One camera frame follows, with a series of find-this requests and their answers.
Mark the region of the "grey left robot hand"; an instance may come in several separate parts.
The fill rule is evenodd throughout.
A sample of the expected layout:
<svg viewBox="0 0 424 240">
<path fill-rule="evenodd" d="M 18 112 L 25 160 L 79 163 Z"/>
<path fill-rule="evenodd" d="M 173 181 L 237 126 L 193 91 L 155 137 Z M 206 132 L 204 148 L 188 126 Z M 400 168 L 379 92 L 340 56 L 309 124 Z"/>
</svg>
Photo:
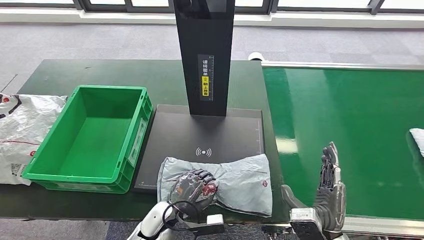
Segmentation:
<svg viewBox="0 0 424 240">
<path fill-rule="evenodd" d="M 176 208 L 187 215 L 196 210 L 202 212 L 214 200 L 218 191 L 218 183 L 213 174 L 205 169 L 192 169 L 180 175 L 171 187 L 168 202 L 176 204 Z"/>
</svg>

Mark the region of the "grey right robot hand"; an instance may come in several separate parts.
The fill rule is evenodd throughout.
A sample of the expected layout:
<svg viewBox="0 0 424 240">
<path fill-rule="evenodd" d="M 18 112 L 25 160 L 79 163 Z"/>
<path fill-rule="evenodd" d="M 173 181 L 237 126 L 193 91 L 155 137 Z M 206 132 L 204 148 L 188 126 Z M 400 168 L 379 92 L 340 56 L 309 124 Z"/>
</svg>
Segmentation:
<svg viewBox="0 0 424 240">
<path fill-rule="evenodd" d="M 301 202 L 287 184 L 281 185 L 283 201 L 290 207 L 292 228 L 305 227 L 320 234 L 340 234 L 346 216 L 346 186 L 342 181 L 339 154 L 334 142 L 322 149 L 320 180 L 312 206 Z"/>
</svg>

